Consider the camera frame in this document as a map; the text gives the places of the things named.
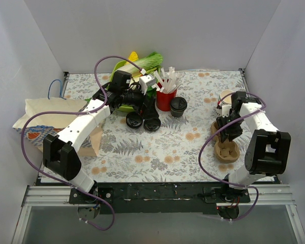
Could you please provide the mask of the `stack of white paper cups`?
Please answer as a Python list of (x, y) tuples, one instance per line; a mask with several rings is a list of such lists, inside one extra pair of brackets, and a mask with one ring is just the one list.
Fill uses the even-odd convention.
[(227, 103), (227, 104), (231, 104), (231, 95), (233, 94), (233, 91), (231, 90), (223, 90), (220, 95), (219, 95), (219, 100), (217, 102), (217, 105), (219, 105), (220, 102), (224, 102), (224, 103)]

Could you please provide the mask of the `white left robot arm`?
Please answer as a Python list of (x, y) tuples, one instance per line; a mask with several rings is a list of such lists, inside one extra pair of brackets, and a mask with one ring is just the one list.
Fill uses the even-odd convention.
[(91, 98), (83, 110), (65, 129), (55, 136), (47, 135), (43, 140), (44, 166), (64, 178), (80, 192), (86, 203), (97, 200), (95, 181), (81, 168), (78, 151), (84, 140), (115, 109), (127, 105), (134, 110), (127, 114), (126, 124), (132, 129), (144, 126), (156, 131), (160, 125), (155, 108), (156, 98), (147, 94), (147, 89), (158, 86), (153, 75), (143, 75), (132, 82), (132, 75), (115, 71), (112, 81), (105, 84)]

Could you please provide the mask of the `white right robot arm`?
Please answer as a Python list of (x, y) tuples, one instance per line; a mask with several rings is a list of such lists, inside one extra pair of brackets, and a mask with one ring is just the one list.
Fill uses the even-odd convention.
[(267, 176), (283, 174), (287, 167), (291, 136), (275, 127), (264, 112), (263, 100), (245, 91), (225, 95), (231, 105), (221, 102), (222, 115), (216, 122), (220, 129), (220, 141), (232, 141), (242, 134), (241, 123), (245, 122), (252, 138), (245, 153), (244, 165), (228, 174), (229, 184), (220, 188), (220, 197), (231, 202), (238, 196), (238, 190)]

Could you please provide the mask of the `patterned paper takeout bag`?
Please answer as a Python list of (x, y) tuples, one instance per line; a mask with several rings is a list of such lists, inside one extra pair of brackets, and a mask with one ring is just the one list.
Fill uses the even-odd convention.
[[(78, 112), (83, 110), (87, 104), (86, 100), (71, 98), (40, 98), (25, 100), (25, 115), (14, 125), (13, 129), (21, 133), (26, 121), (37, 113), (44, 111), (68, 111)], [(39, 150), (43, 150), (43, 139), (46, 135), (55, 135), (66, 128), (76, 115), (48, 114), (33, 119), (26, 127), (24, 138)], [(96, 157), (99, 155), (99, 147), (103, 130), (95, 128), (82, 143), (79, 155), (85, 157)]]

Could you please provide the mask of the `black paper coffee cup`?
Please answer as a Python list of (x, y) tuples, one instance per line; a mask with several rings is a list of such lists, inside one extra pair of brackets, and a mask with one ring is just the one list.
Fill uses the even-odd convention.
[(187, 109), (187, 102), (186, 100), (182, 100), (180, 98), (174, 98), (170, 103), (170, 108), (171, 115), (174, 118), (180, 118)]

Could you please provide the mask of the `black plastic cup lid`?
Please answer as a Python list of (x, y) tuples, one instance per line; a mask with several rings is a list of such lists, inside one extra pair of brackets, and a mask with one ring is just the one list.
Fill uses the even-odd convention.
[(187, 101), (183, 97), (175, 97), (170, 102), (171, 111), (184, 112), (187, 108)]

